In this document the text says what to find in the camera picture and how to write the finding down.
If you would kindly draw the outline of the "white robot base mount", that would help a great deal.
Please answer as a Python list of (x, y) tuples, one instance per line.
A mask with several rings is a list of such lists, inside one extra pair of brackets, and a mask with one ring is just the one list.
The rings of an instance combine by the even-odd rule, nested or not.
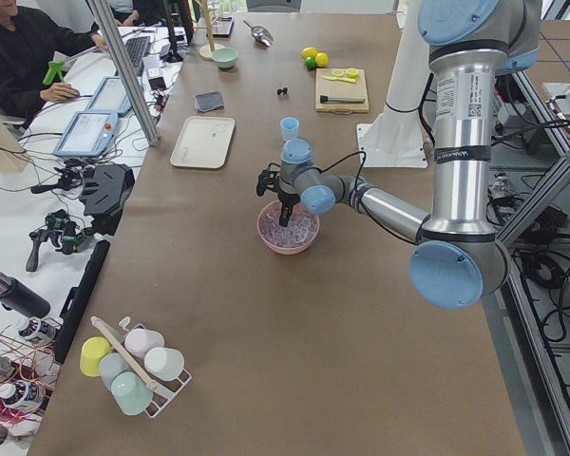
[(418, 30), (422, 3), (412, 1), (390, 76), (385, 107), (373, 123), (360, 123), (357, 144), (369, 168), (428, 166), (420, 104), (429, 85), (428, 44)]

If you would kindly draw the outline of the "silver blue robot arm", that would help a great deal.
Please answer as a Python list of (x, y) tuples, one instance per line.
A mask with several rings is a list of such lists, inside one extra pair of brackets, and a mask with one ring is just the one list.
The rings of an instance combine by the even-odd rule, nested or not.
[(296, 205), (314, 215), (346, 203), (398, 238), (415, 244), (408, 274), (435, 306), (458, 309), (504, 282), (502, 244), (486, 218), (492, 103), (499, 76), (531, 67), (538, 54), (538, 1), (425, 1), (416, 26), (428, 46), (436, 79), (434, 192), (430, 211), (356, 176), (318, 169), (310, 145), (287, 141), (276, 171), (264, 171), (256, 190), (273, 190), (287, 225)]

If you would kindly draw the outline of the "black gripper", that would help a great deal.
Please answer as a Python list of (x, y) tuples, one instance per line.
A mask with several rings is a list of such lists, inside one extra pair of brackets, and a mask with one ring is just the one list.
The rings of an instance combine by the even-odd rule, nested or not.
[(287, 227), (292, 217), (295, 206), (300, 203), (300, 197), (297, 193), (290, 193), (281, 188), (277, 190), (278, 199), (281, 202), (279, 225)]

